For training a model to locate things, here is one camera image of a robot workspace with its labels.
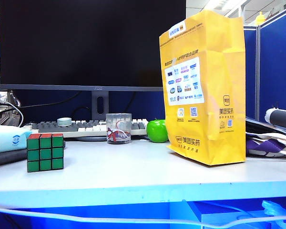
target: cable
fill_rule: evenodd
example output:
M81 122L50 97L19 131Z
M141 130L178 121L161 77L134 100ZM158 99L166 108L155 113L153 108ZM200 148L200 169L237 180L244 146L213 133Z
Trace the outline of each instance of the cable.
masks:
M57 104L62 104L65 103L73 98L75 98L76 96L78 96L80 93L82 93L81 91L79 91L78 93L76 93L75 95L71 96L70 98L60 101L60 102L55 102L55 103L50 103L50 104L37 104L37 105L30 105L30 106L22 106L22 107L18 107L19 109L23 109L23 108L31 108L31 107L37 107L37 106L51 106L51 105L57 105ZM11 109L7 109L4 111L1 111L0 114L4 113L4 112L8 112L8 111L13 111L15 110L14 108Z
M20 126L22 125L23 119L24 119L22 112L21 112L17 107L15 107L13 104L11 104L10 102L0 101L0 104L9 104L10 106L14 107L14 110L17 110L17 111L19 112L19 114L21 115L21 122L20 122L20 124L18 125L18 127L20 127Z
M15 228L14 226L16 226L18 229L21 229L21 226L16 223L16 221L11 216L4 214L4 217L12 225L13 228Z
M90 109L90 108L88 108L88 107L86 107L86 106L79 106L79 107L75 108L75 109L72 111L72 113L71 113L71 120L75 120L75 119L74 119L74 115L75 115L75 113L76 113L78 110L80 110L80 109L86 109L86 110L88 110L89 113L90 113L90 118L92 117L92 112L91 112L91 109Z
M219 206L219 207L222 207L222 208L228 208L228 209L233 209L233 210L236 210L236 211L239 211L239 212L243 212L243 213L245 213L246 215L249 215L249 216L251 216L251 217L254 218L254 216L253 216L251 213L249 213L249 212L247 212L247 211L244 211L244 210L242 210L242 209L240 209L240 208L232 207L232 206L225 205L225 204L217 204L217 203L214 203L214 202L211 202L211 201L201 201L201 202L202 202L202 203L205 203L205 204L209 204L209 205Z
M70 216L70 215L63 215L63 214L20 211L20 210L11 210L11 209L3 209L3 208L0 208L0 212L7 213L7 214L13 214L13 215L20 215L20 216L63 219L63 220L86 222L86 223L185 224L185 225L198 225L198 226L215 228L215 229L226 229L226 228L230 228L230 227L244 224L244 223L257 223L257 222L286 220L286 216L258 217L258 218L249 218L249 219L239 219L239 220L235 220L230 223L218 226L218 225L212 225L208 223L201 223L198 221L183 220L183 219L86 218L86 217Z
M130 99L130 101L129 101L127 107L124 109L123 113L126 113L126 112L127 112L128 108L129 108L130 105L133 103L133 100L134 100L134 98L135 98L136 95L137 95L137 92L133 92L132 98Z

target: white label on bag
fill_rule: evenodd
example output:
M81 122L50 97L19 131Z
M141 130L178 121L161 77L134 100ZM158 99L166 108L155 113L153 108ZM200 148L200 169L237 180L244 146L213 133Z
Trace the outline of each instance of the white label on bag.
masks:
M175 24L173 27L171 27L168 31L168 37L172 38L186 30L185 28L185 22L182 21L178 24Z
M204 103L199 57L169 67L164 72L170 106Z

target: ceiling light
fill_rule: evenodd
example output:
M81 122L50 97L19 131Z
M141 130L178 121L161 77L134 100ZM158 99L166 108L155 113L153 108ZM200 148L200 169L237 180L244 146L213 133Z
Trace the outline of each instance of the ceiling light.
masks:
M204 9L213 10L216 8L222 8L222 6L227 2L227 0L209 0Z
M223 10L231 10L235 6L240 6L244 0L228 0L222 7Z

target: monitor stand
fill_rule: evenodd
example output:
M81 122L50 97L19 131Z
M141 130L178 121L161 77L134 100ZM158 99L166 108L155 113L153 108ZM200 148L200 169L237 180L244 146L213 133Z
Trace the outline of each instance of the monitor stand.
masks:
M109 92L92 91L91 99L91 120L106 120L106 114L109 113ZM107 141L107 136L77 137L76 140L84 142L102 142Z
M109 92L92 91L91 99L91 120L106 120L106 114L109 113Z

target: yellow paper bag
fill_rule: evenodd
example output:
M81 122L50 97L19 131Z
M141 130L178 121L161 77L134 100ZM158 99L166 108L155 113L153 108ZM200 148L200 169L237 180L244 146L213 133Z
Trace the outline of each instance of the yellow paper bag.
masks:
M245 161L242 19L204 10L160 36L160 55L169 148L207 165Z

